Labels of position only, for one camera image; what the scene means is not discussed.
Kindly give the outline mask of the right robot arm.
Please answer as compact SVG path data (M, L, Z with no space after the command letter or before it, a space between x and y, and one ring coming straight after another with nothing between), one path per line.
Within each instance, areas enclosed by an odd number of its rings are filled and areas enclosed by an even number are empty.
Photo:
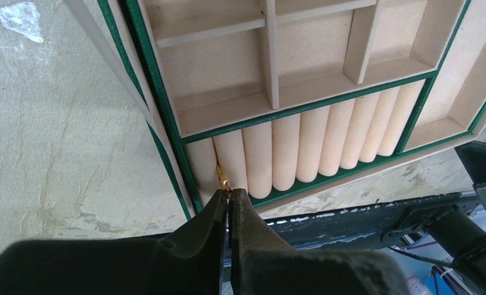
M486 294L486 232L468 217L468 210L462 206L476 202L486 211L486 143L472 141L456 147L455 151L473 182L475 195L456 202L408 207L398 222L382 233L381 242L406 257L454 270ZM452 262L418 256L395 247L397 238L419 230L429 234L452 257Z

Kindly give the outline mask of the green jewelry box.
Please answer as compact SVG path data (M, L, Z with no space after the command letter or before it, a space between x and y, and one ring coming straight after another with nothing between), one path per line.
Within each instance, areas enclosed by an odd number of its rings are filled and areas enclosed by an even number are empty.
M66 5L142 111L187 218L218 186L269 210L473 141L486 1Z

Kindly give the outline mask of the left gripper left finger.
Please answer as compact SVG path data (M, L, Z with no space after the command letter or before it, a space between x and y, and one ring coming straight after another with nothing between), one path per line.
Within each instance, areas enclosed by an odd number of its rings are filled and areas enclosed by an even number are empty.
M0 255L0 294L219 294L227 194L162 239L24 240Z

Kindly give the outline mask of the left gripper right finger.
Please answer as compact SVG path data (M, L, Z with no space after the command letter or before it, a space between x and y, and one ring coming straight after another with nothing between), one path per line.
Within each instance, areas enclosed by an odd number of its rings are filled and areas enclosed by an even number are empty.
M256 213L245 189L229 194L234 294L409 294L398 263L375 251L296 250Z

